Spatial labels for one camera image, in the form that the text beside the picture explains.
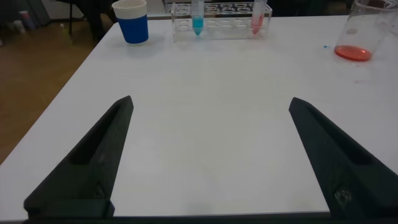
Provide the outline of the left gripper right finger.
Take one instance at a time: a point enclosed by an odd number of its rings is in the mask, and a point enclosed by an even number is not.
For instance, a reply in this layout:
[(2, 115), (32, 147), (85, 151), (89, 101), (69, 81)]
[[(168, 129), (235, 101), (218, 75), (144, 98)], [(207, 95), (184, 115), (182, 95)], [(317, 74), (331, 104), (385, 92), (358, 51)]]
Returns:
[(289, 113), (333, 218), (397, 218), (395, 172), (310, 103), (293, 98)]

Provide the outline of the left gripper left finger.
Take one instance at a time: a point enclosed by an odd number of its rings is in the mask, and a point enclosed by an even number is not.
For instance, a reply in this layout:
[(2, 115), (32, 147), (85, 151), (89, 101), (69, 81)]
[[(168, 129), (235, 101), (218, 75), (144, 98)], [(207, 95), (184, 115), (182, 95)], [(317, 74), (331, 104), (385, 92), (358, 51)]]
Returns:
[(105, 219), (134, 106), (116, 101), (24, 200), (31, 220)]

